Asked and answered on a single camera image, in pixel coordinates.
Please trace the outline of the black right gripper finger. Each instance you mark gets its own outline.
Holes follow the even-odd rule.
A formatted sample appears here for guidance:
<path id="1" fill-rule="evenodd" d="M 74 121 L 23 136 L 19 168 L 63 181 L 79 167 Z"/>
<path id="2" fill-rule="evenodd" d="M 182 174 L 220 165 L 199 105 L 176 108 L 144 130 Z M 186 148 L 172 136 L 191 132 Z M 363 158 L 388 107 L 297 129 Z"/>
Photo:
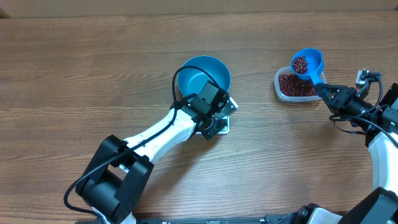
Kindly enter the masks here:
<path id="1" fill-rule="evenodd" d="M 315 90 L 317 93 L 334 93 L 345 89 L 343 85 L 331 85 L 326 83 L 317 83 Z"/>
<path id="2" fill-rule="evenodd" d="M 327 106 L 331 106 L 333 104 L 333 97 L 335 95 L 334 90 L 320 89 L 320 90 L 317 90 L 317 93 Z"/>

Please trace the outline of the white digital kitchen scale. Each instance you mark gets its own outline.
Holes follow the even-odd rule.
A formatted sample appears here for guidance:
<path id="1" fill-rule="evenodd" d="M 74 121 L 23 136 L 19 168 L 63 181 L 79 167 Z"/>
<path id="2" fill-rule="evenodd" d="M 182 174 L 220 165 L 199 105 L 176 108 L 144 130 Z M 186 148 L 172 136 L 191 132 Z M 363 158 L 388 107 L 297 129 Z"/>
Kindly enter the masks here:
<path id="1" fill-rule="evenodd" d="M 229 116 L 223 119 L 215 119 L 207 123 L 207 127 L 203 130 L 205 134 L 220 135 L 228 134 L 230 129 Z"/>

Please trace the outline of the blue plastic measuring scoop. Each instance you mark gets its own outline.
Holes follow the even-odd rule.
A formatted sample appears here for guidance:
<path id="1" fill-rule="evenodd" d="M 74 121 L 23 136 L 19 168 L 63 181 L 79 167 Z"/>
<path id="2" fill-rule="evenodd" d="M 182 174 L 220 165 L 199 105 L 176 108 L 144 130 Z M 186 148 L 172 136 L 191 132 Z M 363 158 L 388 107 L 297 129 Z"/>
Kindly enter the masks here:
<path id="1" fill-rule="evenodd" d="M 310 80 L 313 85 L 324 83 L 320 75 L 324 69 L 323 53 L 314 48 L 297 52 L 290 62 L 290 69 L 302 80 Z"/>

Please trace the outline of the red adzuki beans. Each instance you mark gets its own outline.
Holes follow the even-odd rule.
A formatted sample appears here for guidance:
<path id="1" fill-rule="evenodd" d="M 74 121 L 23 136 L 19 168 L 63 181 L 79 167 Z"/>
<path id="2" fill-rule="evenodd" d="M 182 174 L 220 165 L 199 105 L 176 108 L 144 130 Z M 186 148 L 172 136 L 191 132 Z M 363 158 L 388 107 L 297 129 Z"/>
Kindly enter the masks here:
<path id="1" fill-rule="evenodd" d="M 293 71 L 304 74 L 308 71 L 308 61 L 304 56 L 293 60 Z M 278 77 L 282 94 L 286 96 L 316 96 L 315 87 L 311 80 L 303 80 L 294 73 L 282 73 Z"/>

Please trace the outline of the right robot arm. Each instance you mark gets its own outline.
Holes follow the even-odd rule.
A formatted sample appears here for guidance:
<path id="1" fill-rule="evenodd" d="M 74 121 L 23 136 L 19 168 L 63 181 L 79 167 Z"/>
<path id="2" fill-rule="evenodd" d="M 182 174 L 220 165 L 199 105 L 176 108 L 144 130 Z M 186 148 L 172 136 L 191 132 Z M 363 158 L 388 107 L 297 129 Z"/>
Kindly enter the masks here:
<path id="1" fill-rule="evenodd" d="M 319 83 L 315 86 L 334 122 L 349 121 L 366 136 L 373 165 L 373 191 L 335 223 L 397 223 L 397 83 L 379 108 L 365 102 L 354 88 Z"/>

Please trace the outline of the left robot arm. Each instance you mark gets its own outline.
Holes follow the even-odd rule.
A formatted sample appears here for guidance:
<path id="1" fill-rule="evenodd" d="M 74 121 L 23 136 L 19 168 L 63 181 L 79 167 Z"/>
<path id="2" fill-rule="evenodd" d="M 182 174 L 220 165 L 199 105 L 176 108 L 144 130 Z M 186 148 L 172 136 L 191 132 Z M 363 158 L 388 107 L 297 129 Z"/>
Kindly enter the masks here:
<path id="1" fill-rule="evenodd" d="M 174 100 L 165 118 L 126 139 L 108 136 L 83 175 L 71 186 L 90 206 L 94 223 L 134 223 L 138 204 L 154 164 L 174 146 L 200 132 L 206 140 L 225 126 L 238 108 L 229 93 L 208 81 L 199 93 Z"/>

